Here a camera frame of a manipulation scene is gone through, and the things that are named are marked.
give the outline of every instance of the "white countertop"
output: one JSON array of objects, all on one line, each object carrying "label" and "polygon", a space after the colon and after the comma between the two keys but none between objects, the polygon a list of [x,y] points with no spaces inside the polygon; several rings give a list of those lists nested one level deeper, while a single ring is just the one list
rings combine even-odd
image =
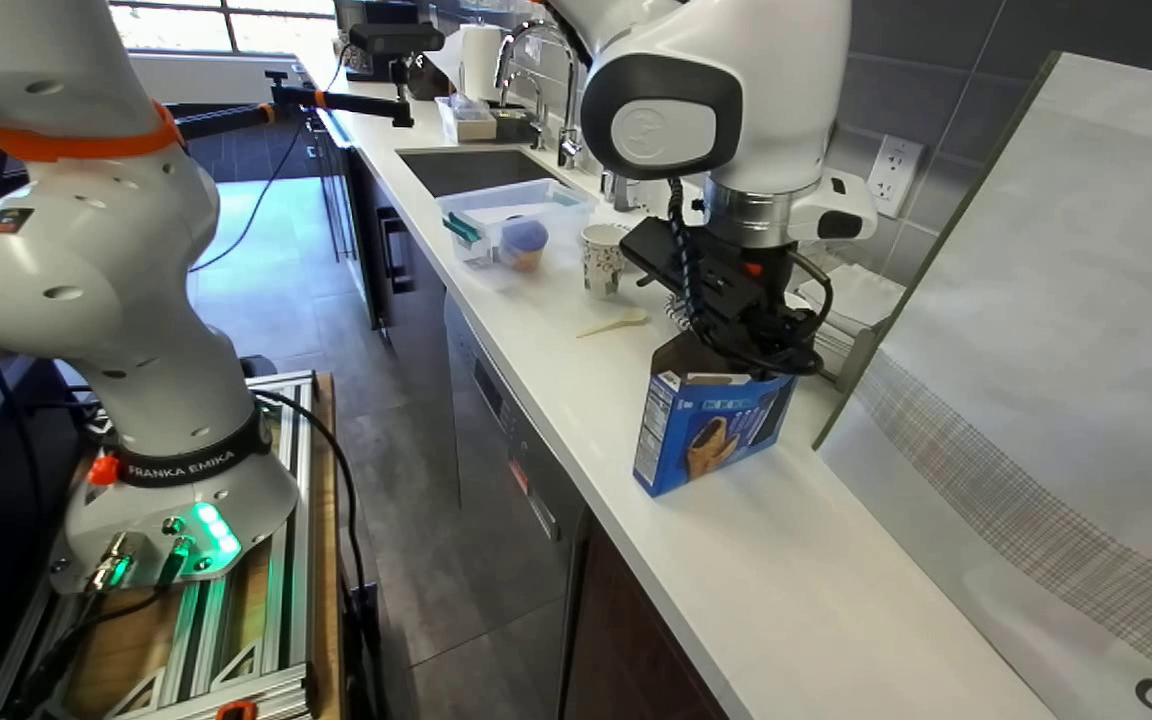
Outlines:
[{"label": "white countertop", "polygon": [[[654,502],[633,453],[649,357],[673,338],[664,293],[589,296],[575,246],[549,250],[540,277],[461,266],[442,204],[398,156],[449,148],[438,108],[417,104],[417,130],[335,122],[730,717],[1054,717],[808,449],[835,405],[822,380],[797,388],[778,449]],[[655,322],[583,338],[635,307]]]}]

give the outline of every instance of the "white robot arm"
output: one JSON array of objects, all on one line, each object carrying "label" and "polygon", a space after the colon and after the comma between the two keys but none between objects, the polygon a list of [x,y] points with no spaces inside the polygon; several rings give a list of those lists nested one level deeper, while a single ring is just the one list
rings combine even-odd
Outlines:
[{"label": "white robot arm", "polygon": [[215,233],[215,184],[183,156],[104,0],[0,0],[0,347],[59,357],[104,402],[114,460],[82,489],[59,587],[109,550],[116,582],[227,573],[295,504],[223,338],[183,296]]},{"label": "white robot arm", "polygon": [[712,174],[710,228],[642,225],[623,254],[768,369],[813,373],[825,322],[785,307],[804,239],[866,239],[875,208],[825,151],[843,88],[847,0],[549,0],[592,74],[581,130],[635,181]]}]

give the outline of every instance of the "cable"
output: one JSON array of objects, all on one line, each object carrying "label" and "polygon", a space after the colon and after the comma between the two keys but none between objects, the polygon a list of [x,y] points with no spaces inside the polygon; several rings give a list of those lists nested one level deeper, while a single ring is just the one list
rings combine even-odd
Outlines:
[{"label": "cable", "polygon": [[28,720],[36,717],[36,709],[52,695],[52,689],[59,686],[64,670],[77,661],[85,638],[101,624],[114,624],[120,618],[134,618],[134,612],[146,612],[154,606],[160,606],[179,573],[183,558],[172,554],[160,569],[160,582],[154,587],[154,595],[129,606],[129,608],[116,608],[116,612],[101,612],[101,618],[90,618],[82,621],[69,638],[59,638],[44,661],[25,676],[25,686],[8,695],[8,706],[0,709],[0,720]]},{"label": "cable", "polygon": [[44,408],[101,413],[104,405],[85,405],[85,402],[25,402],[25,408],[31,408],[31,413],[44,413]]},{"label": "cable", "polygon": [[12,393],[8,377],[3,377],[3,364],[0,364],[0,402],[3,402],[3,408],[8,408],[8,417],[12,417],[16,442],[21,442],[21,449],[25,449],[28,495],[31,495],[31,526],[36,526],[36,535],[44,542],[44,535],[50,535],[44,465],[39,465],[39,449],[36,449],[31,437],[28,437],[28,420],[25,420],[21,405],[16,405],[16,393]]},{"label": "cable", "polygon": [[323,88],[323,92],[334,92],[334,88],[335,88],[339,74],[346,74],[346,60],[335,55],[335,67],[334,67],[334,82],[328,82],[328,88]]},{"label": "cable", "polygon": [[822,333],[822,326],[829,322],[829,312],[833,312],[833,280],[829,280],[829,274],[822,269],[822,266],[813,266],[808,255],[791,255],[791,266],[797,269],[804,269],[815,283],[822,283],[822,307],[815,307],[815,322],[813,322],[813,330],[808,333]]},{"label": "cable", "polygon": [[686,306],[686,317],[698,333],[698,341],[704,347],[712,347],[717,357],[726,357],[730,364],[739,364],[739,369],[753,369],[753,373],[768,373],[764,361],[739,354],[739,347],[730,347],[726,341],[717,341],[717,333],[710,330],[704,322],[704,277],[700,277],[700,254],[691,246],[691,228],[686,219],[686,181],[682,178],[667,178],[667,233],[673,233],[673,246],[675,246],[675,261],[682,261],[682,274],[686,274],[686,293],[682,293],[682,306]]},{"label": "cable", "polygon": [[223,254],[215,254],[215,255],[207,255],[207,261],[198,261],[187,274],[204,274],[204,269],[221,266],[223,255],[233,255],[236,250],[243,250],[243,246],[249,246],[249,235],[252,235],[252,225],[255,225],[255,218],[261,218],[261,208],[263,208],[263,197],[270,197],[270,192],[271,192],[271,184],[283,178],[283,168],[290,168],[290,162],[294,162],[294,148],[301,146],[301,137],[306,137],[306,124],[295,124],[295,137],[290,141],[283,156],[271,165],[271,174],[270,174],[263,190],[255,192],[255,204],[252,204],[252,212],[249,212],[249,219],[243,219],[242,235],[236,235],[236,239],[227,239],[227,246],[223,246]]},{"label": "cable", "polygon": [[334,445],[334,455],[335,455],[339,480],[346,480],[349,550],[351,550],[351,560],[355,560],[355,573],[360,573],[360,587],[363,587],[368,584],[368,569],[363,569],[363,546],[360,546],[360,504],[355,504],[355,480],[349,473],[349,455],[346,455],[339,442],[334,437],[334,427],[322,417],[313,417],[294,395],[278,395],[278,393],[252,393],[252,395],[294,408],[295,417],[306,417]]}]

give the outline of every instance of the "cabinet handle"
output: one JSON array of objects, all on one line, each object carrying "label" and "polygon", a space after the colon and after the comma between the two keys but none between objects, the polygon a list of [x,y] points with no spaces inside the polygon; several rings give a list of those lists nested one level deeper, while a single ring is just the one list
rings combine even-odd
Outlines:
[{"label": "cabinet handle", "polygon": [[532,512],[532,521],[537,521],[537,528],[540,528],[540,535],[545,535],[549,546],[562,546],[562,542],[566,542],[562,518],[532,491],[527,473],[511,460],[511,465],[509,465],[509,477],[511,477],[511,489],[520,489],[520,495],[526,495],[526,504],[527,504],[527,512]]},{"label": "cabinet handle", "polygon": [[328,233],[334,233],[334,261],[339,266],[335,192],[334,192],[328,184],[334,184],[334,181],[323,178],[323,208],[328,208]]}]

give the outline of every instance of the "paper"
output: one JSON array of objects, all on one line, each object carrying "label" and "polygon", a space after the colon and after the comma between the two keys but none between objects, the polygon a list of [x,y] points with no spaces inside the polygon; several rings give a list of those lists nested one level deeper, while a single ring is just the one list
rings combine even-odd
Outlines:
[{"label": "paper", "polygon": [[461,30],[461,97],[495,99],[499,30],[465,26]]},{"label": "paper", "polygon": [[1054,67],[822,453],[1058,717],[1152,712],[1152,74]]}]

